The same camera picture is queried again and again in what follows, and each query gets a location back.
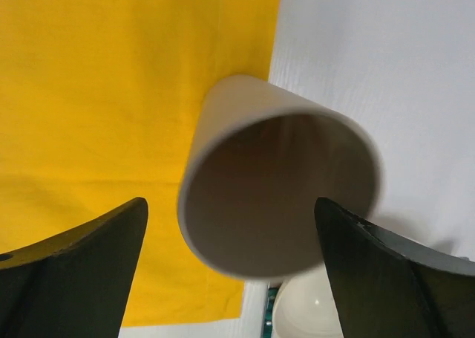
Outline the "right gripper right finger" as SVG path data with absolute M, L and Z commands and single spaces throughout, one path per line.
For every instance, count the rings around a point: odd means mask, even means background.
M 473 337 L 474 263 L 319 198 L 315 224 L 345 337 Z

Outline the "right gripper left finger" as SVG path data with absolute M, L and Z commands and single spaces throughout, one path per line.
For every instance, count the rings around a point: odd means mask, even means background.
M 148 222 L 134 198 L 1 255 L 2 337 L 117 337 Z

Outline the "cream round plate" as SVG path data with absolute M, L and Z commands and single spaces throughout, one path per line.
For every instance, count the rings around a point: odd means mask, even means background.
M 323 264 L 285 281 L 272 310 L 273 337 L 342 337 L 338 311 Z

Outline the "fork with green handle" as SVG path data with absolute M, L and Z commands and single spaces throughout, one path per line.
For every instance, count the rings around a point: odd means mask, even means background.
M 266 301 L 264 304 L 263 324 L 261 329 L 261 338 L 272 338 L 273 324 L 272 314 L 279 287 L 268 286 L 266 292 Z

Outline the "beige paper cup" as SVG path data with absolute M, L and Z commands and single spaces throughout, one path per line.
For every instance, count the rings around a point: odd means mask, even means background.
M 277 281 L 322 262 L 318 198 L 360 216 L 381 191 L 381 157 L 354 120 L 248 75 L 205 95 L 177 199 L 181 234 L 206 266 Z

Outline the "yellow printed cloth placemat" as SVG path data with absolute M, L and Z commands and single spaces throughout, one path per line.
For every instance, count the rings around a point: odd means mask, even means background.
M 186 246 L 176 201 L 207 91 L 266 79 L 279 0 L 1 0 L 1 250 L 137 196 L 128 327 L 240 316 L 244 284 Z

